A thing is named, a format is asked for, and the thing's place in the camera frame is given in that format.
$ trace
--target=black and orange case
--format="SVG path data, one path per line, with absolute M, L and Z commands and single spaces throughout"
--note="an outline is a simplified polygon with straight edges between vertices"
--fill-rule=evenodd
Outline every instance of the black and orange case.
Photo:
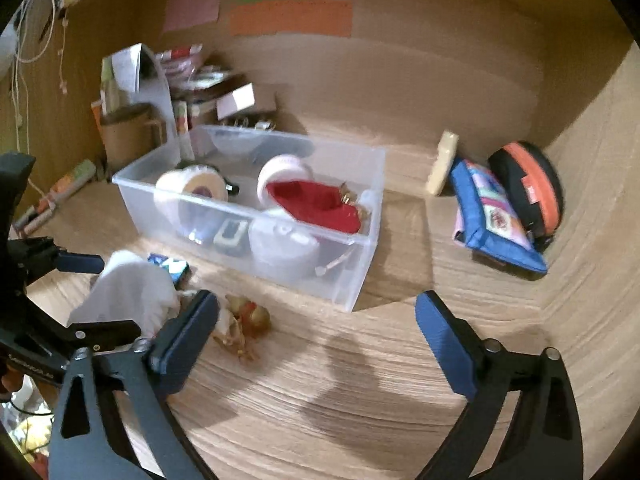
M 489 167 L 502 184 L 525 230 L 543 247 L 564 214 L 562 185 L 539 147 L 511 142 L 489 157 Z

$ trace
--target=metal screw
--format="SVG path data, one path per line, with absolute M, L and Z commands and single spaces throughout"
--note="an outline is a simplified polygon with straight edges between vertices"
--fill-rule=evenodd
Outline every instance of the metal screw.
M 560 352 L 555 348 L 547 348 L 545 354 L 552 361 L 558 361 L 560 359 Z
M 88 353 L 89 353 L 88 348 L 80 348 L 76 351 L 76 355 L 74 355 L 74 359 L 76 361 L 81 361 L 87 356 Z
M 139 354 L 140 352 L 145 352 L 148 348 L 149 345 L 151 344 L 151 341 L 149 341 L 149 339 L 138 339 L 135 343 L 133 343 L 133 351 L 136 354 Z
M 500 350 L 502 350 L 502 345 L 497 339 L 485 339 L 484 347 L 492 354 L 498 353 Z

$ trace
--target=white container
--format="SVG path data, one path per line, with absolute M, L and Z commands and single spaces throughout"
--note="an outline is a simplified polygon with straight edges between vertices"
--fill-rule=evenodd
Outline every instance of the white container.
M 198 126 L 188 135 L 197 160 L 215 165 L 240 186 L 240 193 L 229 202 L 176 193 L 180 224 L 169 221 L 156 208 L 154 191 L 156 180 L 180 162 L 178 140 L 172 139 L 113 177 L 140 234 L 351 311 L 378 244 L 385 150 L 225 126 Z M 282 211 L 263 210 L 258 174 L 268 160 L 283 154 L 303 159 L 318 182 L 346 182 L 359 196 L 367 191 L 370 217 L 360 233 L 345 234 L 297 222 Z M 230 224 L 238 229 L 225 238 Z

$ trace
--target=brown cup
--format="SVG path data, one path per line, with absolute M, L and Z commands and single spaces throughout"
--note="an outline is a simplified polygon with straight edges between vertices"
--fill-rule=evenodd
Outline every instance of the brown cup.
M 151 111 L 150 104 L 140 103 L 118 108 L 100 119 L 102 143 L 112 173 L 154 148 Z

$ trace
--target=orange stripe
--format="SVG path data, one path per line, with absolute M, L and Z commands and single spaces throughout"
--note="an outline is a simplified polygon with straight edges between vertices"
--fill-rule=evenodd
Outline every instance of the orange stripe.
M 536 196 L 540 204 L 542 219 L 545 223 L 545 233 L 547 235 L 553 234 L 558 227 L 560 213 L 558 211 L 558 200 L 556 200 L 556 194 L 551 182 L 549 182 L 549 179 L 536 162 L 536 159 L 517 142 L 507 144 L 504 150 L 513 157 L 513 160 L 519 164 L 527 176 L 532 178 L 533 182 L 539 187 L 539 189 L 536 190 Z
M 338 0 L 267 0 L 231 11 L 232 36 L 277 32 L 351 37 L 353 5 Z

